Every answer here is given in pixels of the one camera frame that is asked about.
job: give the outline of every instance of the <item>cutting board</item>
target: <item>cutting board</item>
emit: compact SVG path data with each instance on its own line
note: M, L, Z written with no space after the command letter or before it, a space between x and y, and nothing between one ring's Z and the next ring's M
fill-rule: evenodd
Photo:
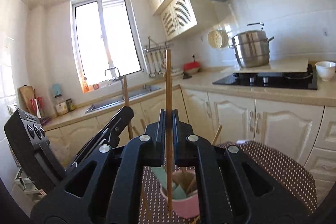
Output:
M307 72L308 58L290 58L270 60L268 65L253 68L241 68L239 65L228 67L223 73L259 73L259 72Z
M21 94L21 97L23 101L25 102L26 105L26 111L29 112L30 114L36 115L33 106L30 102L31 99L34 98L34 89L31 85L24 85L19 87L19 91Z

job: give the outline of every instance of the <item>metal screw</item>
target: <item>metal screw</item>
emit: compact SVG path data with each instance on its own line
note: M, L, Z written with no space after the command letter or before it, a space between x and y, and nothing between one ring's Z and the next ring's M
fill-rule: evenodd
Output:
M197 142L198 141L198 136L197 135L189 135L188 140L191 142Z
M107 144L103 144L100 148L99 148L99 152L100 153L107 153L109 152L111 149L111 147Z
M229 151L230 153L236 154L236 153L238 153L239 148L238 148L237 146L235 146L235 145L230 145L230 146L228 147L228 151Z
M142 142L149 141L150 139L151 139L151 137L150 137L149 135L146 135L146 134L141 135L141 136L139 137L139 140L142 141Z

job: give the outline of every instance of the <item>black stovetop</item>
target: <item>black stovetop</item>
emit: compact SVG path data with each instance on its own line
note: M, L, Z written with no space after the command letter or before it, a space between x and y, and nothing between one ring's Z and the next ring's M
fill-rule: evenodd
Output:
M307 73L296 73L296 77L306 77L305 79L288 79L285 73L234 73L230 76L222 78L214 85L241 85L241 86L261 86L266 88L282 88L282 89L301 89L301 90L317 90L316 69L308 65Z

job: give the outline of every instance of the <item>kitchen sink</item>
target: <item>kitchen sink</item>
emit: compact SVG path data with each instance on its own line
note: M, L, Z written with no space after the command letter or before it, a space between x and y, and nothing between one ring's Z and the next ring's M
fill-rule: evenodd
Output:
M146 95L148 93L151 93L156 90L160 90L161 88L159 86L154 86L154 85L144 85L141 89L133 90L128 93L129 100L140 97L142 95ZM107 107L112 107L120 102L124 101L124 96L119 95L116 97L108 98L105 100L102 100L97 103L93 103L85 113L90 113L99 109L107 108Z

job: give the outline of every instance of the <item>brown ironing board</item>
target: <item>brown ironing board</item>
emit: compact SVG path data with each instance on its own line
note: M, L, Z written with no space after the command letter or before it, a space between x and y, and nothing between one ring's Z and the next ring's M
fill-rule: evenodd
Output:
M219 144L219 147L226 148L234 143L226 142ZM288 189L298 200L300 200L311 214L317 207L317 196L315 182L312 175L300 164L287 157L274 148L270 148L261 143L248 141L243 144L234 144L240 147L259 166L268 172L273 178ZM173 212L172 222L168 220L168 206L160 194L160 183L149 167L144 168L142 181L145 186L148 206L152 214L152 220L146 217L143 203L140 204L139 223L178 223L189 224L192 219L183 219Z

